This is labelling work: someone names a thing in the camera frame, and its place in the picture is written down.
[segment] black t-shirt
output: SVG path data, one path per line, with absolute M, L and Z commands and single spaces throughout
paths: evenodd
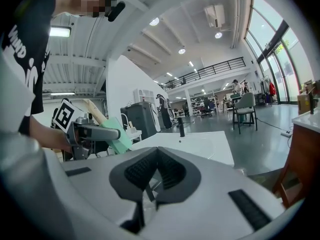
M 44 111 L 43 77 L 49 59 L 47 45 L 56 0 L 6 1 L 9 3 L 2 7 L 6 11 L 7 20 L 1 23 L 1 48 L 7 64 L 35 94 L 19 128 L 19 132 L 29 135 L 30 115 Z

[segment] white countertop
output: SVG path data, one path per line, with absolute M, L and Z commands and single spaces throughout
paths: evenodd
M 186 133 L 185 137 L 180 137 L 180 133 L 157 133 L 133 144 L 130 149 L 138 150 L 149 147 L 171 148 L 211 159 L 231 167 L 235 166 L 224 131 Z
M 320 133 L 320 107 L 314 109 L 314 114 L 309 111 L 293 118 L 292 123 Z

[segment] ceiling light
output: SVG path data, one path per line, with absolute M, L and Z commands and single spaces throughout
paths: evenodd
M 70 27 L 59 27 L 59 26 L 52 26 L 50 29 L 50 36 L 51 37 L 62 37 L 68 38 L 70 37 Z
M 149 23 L 149 25 L 151 25 L 151 26 L 156 26 L 156 25 L 158 25 L 158 23 L 159 23 L 159 18 L 156 17 L 155 19 L 153 19 L 153 20 Z
M 74 92 L 52 92 L 50 93 L 52 96 L 68 96 L 68 95 L 75 95 Z
M 214 36 L 216 39 L 219 39 L 220 37 L 222 37 L 222 33 L 221 32 L 218 32 L 215 34 Z
M 178 51 L 179 54 L 184 54 L 185 52 L 186 52 L 186 49 L 180 49 L 180 50 Z

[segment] black pole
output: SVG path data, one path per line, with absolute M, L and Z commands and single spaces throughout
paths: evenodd
M 179 124 L 180 137 L 186 136 L 184 122 L 182 121 L 182 117 L 178 117 L 178 124 Z

